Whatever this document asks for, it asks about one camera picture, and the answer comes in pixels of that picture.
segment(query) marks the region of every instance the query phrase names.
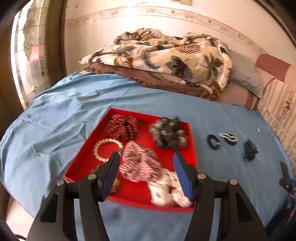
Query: beaded bracelet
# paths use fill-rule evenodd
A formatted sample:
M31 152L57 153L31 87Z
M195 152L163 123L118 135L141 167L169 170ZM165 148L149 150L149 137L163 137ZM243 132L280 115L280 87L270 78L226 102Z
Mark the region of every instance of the beaded bracelet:
M94 146L94 156L98 161L102 161L102 162L106 163L109 160L109 158L103 158L103 157L99 156L99 154L98 154L98 149L100 148L100 146L105 143L109 143L109 142L115 143L119 146L118 153L120 156L123 153L123 144L120 141L118 141L116 139L112 139L112 138L106 138L106 139L103 139L103 140L97 142L96 145Z

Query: dark red patterned scrunchie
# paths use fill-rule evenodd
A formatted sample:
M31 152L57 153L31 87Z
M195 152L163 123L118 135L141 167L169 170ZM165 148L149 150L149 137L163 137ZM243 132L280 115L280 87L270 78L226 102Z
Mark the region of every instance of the dark red patterned scrunchie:
M114 114L107 124L106 132L110 138L130 141L136 137L138 128L139 120L136 117Z
M123 177L132 182L156 181L162 174L161 164L155 152L134 141L126 144L119 170Z

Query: floral blanket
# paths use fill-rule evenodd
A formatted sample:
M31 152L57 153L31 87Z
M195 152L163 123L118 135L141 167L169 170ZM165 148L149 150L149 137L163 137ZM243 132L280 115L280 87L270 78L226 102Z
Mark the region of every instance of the floral blanket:
M202 87L218 99L232 69L227 53L227 46L210 35L187 33L179 38L157 29L140 28L122 33L79 62L156 72L173 83Z

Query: dark blue fabric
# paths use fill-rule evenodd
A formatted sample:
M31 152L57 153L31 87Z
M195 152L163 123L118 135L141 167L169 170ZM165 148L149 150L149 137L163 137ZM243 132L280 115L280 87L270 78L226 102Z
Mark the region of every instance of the dark blue fabric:
M143 88L114 74L74 73L39 94L0 142L0 179L32 216L110 107L169 118L177 115L189 122L199 171L214 180L237 179L264 225L285 205L287 193L278 184L282 176L279 163L284 161L292 176L291 165L280 142L255 111ZM211 149L208 134L218 136L220 132L238 137L237 145L221 138L221 147ZM243 160L247 138L258 148L252 162ZM191 213L151 212L108 201L100 206L110 240L183 240L191 219ZM218 213L216 205L211 240L215 240ZM76 218L82 240L78 212Z

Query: metal screw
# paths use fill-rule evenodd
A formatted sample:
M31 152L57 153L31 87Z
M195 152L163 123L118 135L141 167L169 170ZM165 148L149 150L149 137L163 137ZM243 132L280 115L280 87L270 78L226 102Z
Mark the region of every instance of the metal screw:
M205 178L206 178L206 175L203 174L203 173L199 173L199 174L197 175L197 177L198 177L199 179L205 179Z
M89 175L87 176L87 178L88 178L89 180L93 180L93 179L96 178L96 174L94 174L94 173L89 174Z
M57 182L57 185L58 185L58 186L62 186L64 183L65 183L64 180L60 180L60 181Z
M232 185L236 185L237 184L237 180L235 180L235 179L230 179L230 184L232 184Z

